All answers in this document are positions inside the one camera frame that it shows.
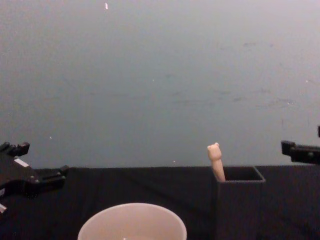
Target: black fabric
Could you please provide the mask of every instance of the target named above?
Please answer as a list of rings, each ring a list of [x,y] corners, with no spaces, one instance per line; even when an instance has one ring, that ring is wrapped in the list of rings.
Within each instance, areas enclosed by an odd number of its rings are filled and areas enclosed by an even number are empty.
[[[266,178],[258,239],[320,240],[320,167],[260,166]],[[10,196],[0,218],[2,240],[76,240],[94,214],[125,203],[175,212],[188,240],[210,239],[209,167],[71,168],[60,190],[28,199]]]

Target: pen holder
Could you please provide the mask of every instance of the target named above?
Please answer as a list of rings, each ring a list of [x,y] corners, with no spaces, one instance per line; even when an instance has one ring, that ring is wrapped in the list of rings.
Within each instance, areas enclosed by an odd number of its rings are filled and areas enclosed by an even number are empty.
[[[225,181],[212,174],[212,239],[256,240],[266,180],[254,166],[223,170]]]

